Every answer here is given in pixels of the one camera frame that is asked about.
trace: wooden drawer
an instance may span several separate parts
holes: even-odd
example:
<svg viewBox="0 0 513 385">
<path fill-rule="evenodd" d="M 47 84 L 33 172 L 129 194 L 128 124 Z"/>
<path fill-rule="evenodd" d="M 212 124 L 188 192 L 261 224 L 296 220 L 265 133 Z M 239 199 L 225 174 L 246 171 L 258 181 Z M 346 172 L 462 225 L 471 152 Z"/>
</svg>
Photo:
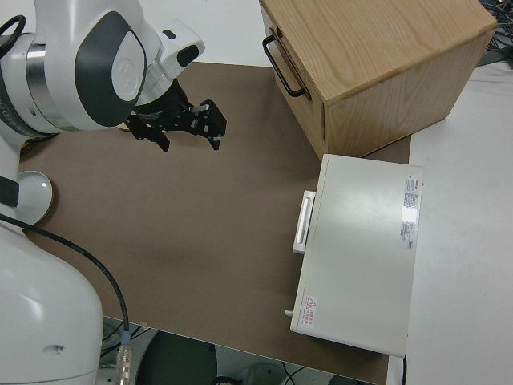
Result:
<svg viewBox="0 0 513 385">
<path fill-rule="evenodd" d="M 305 94 L 296 97 L 291 96 L 285 90 L 278 75 L 275 74 L 277 85 L 301 125 L 303 132 L 312 144 L 313 150 L 321 159 L 325 153 L 324 103 L 312 79 L 306 70 L 301 67 L 297 56 L 289 45 L 286 36 L 281 32 L 280 27 L 273 22 L 263 7 L 261 10 L 266 33 L 268 36 L 274 37 L 274 41 L 267 45 L 273 60 L 276 62 L 289 88 L 293 91 L 303 89 Z"/>
<path fill-rule="evenodd" d="M 477 0 L 260 0 L 278 85 L 316 154 L 364 156 L 444 119 L 495 20 Z"/>
</svg>

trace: brown mat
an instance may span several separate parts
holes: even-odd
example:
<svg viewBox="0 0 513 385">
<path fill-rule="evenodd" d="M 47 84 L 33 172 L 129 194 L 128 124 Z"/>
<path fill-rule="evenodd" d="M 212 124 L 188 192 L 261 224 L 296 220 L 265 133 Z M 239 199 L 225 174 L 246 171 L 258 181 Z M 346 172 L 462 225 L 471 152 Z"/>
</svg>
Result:
<svg viewBox="0 0 513 385">
<path fill-rule="evenodd" d="M 301 270 L 292 253 L 303 190 L 321 167 L 270 68 L 195 63 L 180 77 L 193 103 L 213 99 L 228 120 L 208 142 L 169 133 L 169 153 L 117 129 L 63 134 L 22 170 L 44 172 L 55 204 L 42 227 L 82 245 L 111 270 L 133 322 L 385 383 L 385 355 L 289 330 Z M 409 140 L 381 150 L 406 161 Z M 79 255 L 37 236 L 81 271 L 105 315 L 120 317 L 107 280 Z"/>
</svg>

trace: white box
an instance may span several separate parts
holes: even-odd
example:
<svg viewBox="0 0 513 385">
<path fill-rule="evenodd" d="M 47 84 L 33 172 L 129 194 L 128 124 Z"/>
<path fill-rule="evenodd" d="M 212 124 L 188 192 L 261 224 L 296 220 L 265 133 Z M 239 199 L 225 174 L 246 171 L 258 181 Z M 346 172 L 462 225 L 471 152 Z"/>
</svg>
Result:
<svg viewBox="0 0 513 385">
<path fill-rule="evenodd" d="M 405 355 L 422 178 L 324 155 L 290 330 Z"/>
</svg>

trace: white table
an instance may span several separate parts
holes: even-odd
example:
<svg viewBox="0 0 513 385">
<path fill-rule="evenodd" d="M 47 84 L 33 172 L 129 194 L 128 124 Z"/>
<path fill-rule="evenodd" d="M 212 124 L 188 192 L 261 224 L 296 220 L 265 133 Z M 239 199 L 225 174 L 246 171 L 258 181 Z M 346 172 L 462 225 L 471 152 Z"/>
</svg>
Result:
<svg viewBox="0 0 513 385">
<path fill-rule="evenodd" d="M 477 68 L 412 137 L 425 168 L 407 384 L 513 383 L 513 71 Z M 388 384 L 400 383 L 392 359 Z"/>
</svg>

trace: metal handle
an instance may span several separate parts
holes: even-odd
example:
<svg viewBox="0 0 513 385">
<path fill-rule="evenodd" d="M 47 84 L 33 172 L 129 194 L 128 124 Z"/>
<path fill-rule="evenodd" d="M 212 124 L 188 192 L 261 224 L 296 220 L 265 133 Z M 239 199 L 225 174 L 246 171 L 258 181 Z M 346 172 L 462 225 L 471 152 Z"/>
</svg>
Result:
<svg viewBox="0 0 513 385">
<path fill-rule="evenodd" d="M 276 61 L 274 60 L 273 56 L 271 55 L 271 52 L 267 48 L 268 44 L 274 42 L 275 40 L 276 40 L 276 37 L 273 34 L 271 34 L 270 36 L 265 38 L 264 41 L 262 42 L 262 47 L 264 48 L 264 52 L 267 55 L 269 62 L 271 62 L 271 65 L 273 66 L 274 71 L 276 71 L 278 78 L 280 78 L 281 84 L 283 84 L 283 87 L 285 88 L 285 90 L 287 91 L 287 93 L 290 96 L 292 96 L 293 98 L 297 98 L 298 96 L 304 95 L 305 94 L 304 88 L 300 88 L 299 90 L 296 90 L 296 91 L 293 91 L 292 88 L 290 88 L 289 84 L 287 83 L 287 80 L 285 80 L 285 77 L 281 73 L 280 68 L 278 68 Z"/>
<path fill-rule="evenodd" d="M 310 217 L 312 216 L 314 198 L 315 192 L 313 191 L 305 191 L 303 193 L 301 211 L 299 212 L 299 219 L 297 220 L 296 236 L 294 237 L 294 246 L 292 247 L 294 253 L 305 253 L 306 238 L 310 227 Z"/>
</svg>

